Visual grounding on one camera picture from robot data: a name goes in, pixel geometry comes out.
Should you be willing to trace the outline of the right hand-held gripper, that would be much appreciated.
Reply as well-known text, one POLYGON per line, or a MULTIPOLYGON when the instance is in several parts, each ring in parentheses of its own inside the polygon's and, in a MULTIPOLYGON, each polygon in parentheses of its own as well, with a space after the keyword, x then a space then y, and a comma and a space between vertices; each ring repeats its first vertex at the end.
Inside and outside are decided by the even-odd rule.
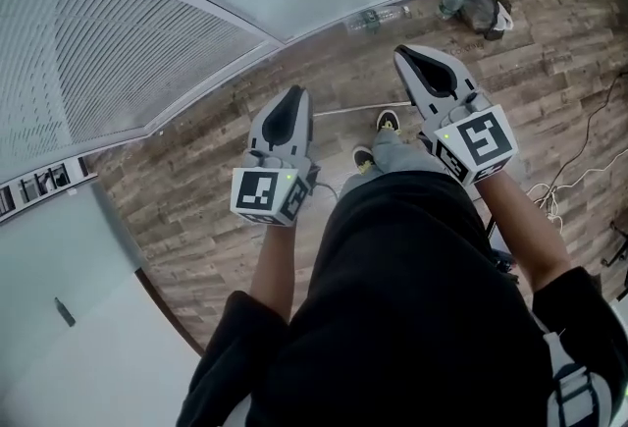
POLYGON ((461 61, 432 47, 400 44, 393 62, 423 116, 419 138, 462 186, 499 172, 518 152, 503 109, 475 88, 461 61))

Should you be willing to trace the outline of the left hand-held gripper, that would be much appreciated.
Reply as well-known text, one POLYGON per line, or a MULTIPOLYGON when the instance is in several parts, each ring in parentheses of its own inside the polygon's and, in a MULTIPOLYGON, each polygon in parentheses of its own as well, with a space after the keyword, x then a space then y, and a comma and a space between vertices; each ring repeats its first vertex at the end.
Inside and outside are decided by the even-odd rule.
MULTIPOLYGON (((249 146, 304 156, 312 138, 311 122, 310 94, 293 85, 274 96, 255 116, 249 146)), ((319 172, 320 167, 308 157, 287 160, 247 150, 242 166, 233 170, 230 209, 251 223, 293 226, 319 172)))

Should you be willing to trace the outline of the silver pole with teal grip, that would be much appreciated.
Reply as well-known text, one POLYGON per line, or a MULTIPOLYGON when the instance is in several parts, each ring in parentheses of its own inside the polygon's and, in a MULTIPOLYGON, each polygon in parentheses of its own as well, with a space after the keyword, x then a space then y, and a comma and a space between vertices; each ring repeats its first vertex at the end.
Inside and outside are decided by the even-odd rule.
POLYGON ((407 106, 413 106, 412 102, 411 101, 396 101, 396 102, 390 102, 390 103, 377 103, 377 104, 352 106, 352 107, 340 108, 340 109, 335 109, 335 110, 316 112, 316 113, 313 113, 313 117, 318 118, 318 117, 332 116, 332 115, 339 115, 339 114, 346 114, 346 113, 400 108, 400 107, 407 107, 407 106))

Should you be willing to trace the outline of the person's left forearm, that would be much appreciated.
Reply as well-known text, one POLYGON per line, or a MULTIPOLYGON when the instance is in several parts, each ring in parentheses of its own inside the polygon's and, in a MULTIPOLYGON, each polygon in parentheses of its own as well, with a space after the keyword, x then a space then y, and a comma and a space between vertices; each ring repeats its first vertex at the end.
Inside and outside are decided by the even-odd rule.
POLYGON ((295 285, 296 226, 269 226, 252 277, 249 295, 289 321, 295 285))

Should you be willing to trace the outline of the person's right forearm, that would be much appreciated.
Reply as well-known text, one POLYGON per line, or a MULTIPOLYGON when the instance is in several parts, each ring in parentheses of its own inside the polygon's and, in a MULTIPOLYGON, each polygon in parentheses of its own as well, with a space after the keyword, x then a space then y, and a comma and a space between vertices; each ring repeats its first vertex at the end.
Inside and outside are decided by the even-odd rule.
POLYGON ((558 230, 507 173, 479 181, 476 189, 533 292, 572 269, 558 230))

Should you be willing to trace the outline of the person's right shoe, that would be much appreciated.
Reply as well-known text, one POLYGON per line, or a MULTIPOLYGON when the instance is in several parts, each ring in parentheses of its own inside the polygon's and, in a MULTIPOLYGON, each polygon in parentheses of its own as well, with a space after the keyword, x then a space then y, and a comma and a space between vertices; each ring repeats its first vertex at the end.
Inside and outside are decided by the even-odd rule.
POLYGON ((388 131, 400 134, 400 122, 396 112, 391 109, 382 111, 378 116, 376 129, 378 133, 388 131))

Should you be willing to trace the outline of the person's shoe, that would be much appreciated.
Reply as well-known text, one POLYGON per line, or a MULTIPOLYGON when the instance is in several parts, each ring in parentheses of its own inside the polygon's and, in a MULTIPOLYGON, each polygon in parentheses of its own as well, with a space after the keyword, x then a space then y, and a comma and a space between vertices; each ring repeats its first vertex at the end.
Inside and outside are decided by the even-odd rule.
POLYGON ((396 112, 391 109, 382 111, 378 116, 376 129, 378 133, 388 131, 400 134, 400 122, 396 112))
POLYGON ((356 146, 352 151, 352 157, 360 174, 365 174, 376 166, 373 152, 366 146, 356 146))

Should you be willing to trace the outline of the clear green-label water bottle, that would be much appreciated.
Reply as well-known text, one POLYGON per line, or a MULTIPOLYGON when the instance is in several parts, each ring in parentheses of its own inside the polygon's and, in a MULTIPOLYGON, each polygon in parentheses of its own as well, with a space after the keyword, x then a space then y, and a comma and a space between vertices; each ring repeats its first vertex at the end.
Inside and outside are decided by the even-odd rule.
POLYGON ((349 33, 377 33, 383 25, 403 18, 405 15, 406 8, 402 6, 369 9, 345 20, 344 27, 349 33))
POLYGON ((466 0, 441 0, 438 15, 443 20, 449 20, 456 16, 464 6, 466 0))

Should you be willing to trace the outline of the person's grey trousers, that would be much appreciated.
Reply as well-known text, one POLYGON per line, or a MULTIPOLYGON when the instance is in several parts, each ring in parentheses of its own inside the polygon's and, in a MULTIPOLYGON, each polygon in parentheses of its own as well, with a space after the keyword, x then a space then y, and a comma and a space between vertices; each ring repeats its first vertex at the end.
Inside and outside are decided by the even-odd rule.
POLYGON ((340 198, 381 176, 396 172, 423 171, 447 174, 444 165, 425 147, 404 143, 399 135, 393 132, 377 133, 370 149, 373 152, 376 166, 365 174, 358 172, 348 178, 342 187, 340 198))

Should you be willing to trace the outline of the person's left shoe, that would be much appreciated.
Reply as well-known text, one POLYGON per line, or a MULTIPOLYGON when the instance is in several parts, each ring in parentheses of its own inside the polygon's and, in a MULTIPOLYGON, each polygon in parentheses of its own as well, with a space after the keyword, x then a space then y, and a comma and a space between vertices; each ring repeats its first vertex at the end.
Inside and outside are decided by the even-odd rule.
POLYGON ((352 157, 360 174, 365 174, 376 166, 373 152, 366 146, 356 146, 352 151, 352 157))

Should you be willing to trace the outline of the dark translucent plastic bag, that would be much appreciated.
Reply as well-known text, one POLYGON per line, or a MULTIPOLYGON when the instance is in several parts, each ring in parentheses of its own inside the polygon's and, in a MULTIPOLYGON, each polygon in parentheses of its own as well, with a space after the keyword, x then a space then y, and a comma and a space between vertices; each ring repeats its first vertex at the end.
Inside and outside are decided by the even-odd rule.
POLYGON ((452 19, 460 20, 488 41, 500 40, 514 28, 508 0, 466 0, 452 19))

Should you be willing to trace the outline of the person's black shirt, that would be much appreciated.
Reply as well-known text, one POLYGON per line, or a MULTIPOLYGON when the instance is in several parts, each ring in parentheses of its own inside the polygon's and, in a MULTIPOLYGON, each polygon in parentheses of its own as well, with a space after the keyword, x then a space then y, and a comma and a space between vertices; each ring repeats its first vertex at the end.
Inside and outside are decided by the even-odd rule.
POLYGON ((387 174, 339 201, 292 319, 230 295, 177 427, 550 427, 546 333, 617 413, 628 338, 587 271, 526 303, 453 178, 387 174))

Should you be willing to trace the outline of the black stair railing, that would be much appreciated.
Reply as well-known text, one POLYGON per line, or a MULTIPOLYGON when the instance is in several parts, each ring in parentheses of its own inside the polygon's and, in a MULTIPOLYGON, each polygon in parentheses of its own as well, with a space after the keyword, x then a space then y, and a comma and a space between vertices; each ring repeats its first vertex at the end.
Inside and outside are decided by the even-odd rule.
POLYGON ((82 157, 72 157, 0 184, 0 223, 96 176, 82 157))

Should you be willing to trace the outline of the black office chair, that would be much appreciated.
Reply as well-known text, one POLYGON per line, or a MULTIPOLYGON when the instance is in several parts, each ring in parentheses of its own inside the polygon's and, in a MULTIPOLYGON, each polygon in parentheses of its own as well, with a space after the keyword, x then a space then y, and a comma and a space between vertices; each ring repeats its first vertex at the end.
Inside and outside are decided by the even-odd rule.
POLYGON ((621 243, 610 258, 601 260, 601 265, 604 268, 609 268, 615 263, 628 260, 628 232, 618 226, 614 220, 609 223, 609 227, 618 238, 621 238, 621 243))

